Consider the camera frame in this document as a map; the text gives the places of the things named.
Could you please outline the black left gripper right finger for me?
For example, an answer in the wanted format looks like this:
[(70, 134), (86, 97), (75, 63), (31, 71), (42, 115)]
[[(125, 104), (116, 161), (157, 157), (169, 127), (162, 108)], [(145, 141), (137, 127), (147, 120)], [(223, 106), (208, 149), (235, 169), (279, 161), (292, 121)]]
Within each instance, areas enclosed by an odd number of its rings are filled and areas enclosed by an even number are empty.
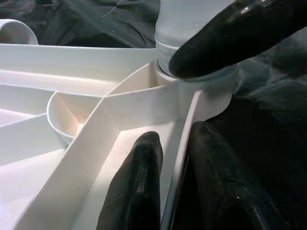
[(272, 188), (206, 121), (192, 124), (175, 230), (288, 230)]

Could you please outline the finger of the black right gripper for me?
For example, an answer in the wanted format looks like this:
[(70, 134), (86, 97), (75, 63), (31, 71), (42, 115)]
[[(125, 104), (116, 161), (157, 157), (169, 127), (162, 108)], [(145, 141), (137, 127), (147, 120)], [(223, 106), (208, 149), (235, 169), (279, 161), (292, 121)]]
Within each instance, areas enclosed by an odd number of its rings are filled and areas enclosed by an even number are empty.
[(237, 0), (171, 57), (170, 73), (195, 79), (254, 57), (305, 28), (305, 0)]

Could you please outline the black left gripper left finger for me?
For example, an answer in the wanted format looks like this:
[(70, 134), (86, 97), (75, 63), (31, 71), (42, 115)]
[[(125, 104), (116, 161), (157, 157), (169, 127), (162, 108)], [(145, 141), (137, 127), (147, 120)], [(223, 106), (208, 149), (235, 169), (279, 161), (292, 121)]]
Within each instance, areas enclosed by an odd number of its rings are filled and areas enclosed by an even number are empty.
[(109, 185), (96, 229), (159, 230), (162, 165), (163, 149), (158, 133), (143, 133)]

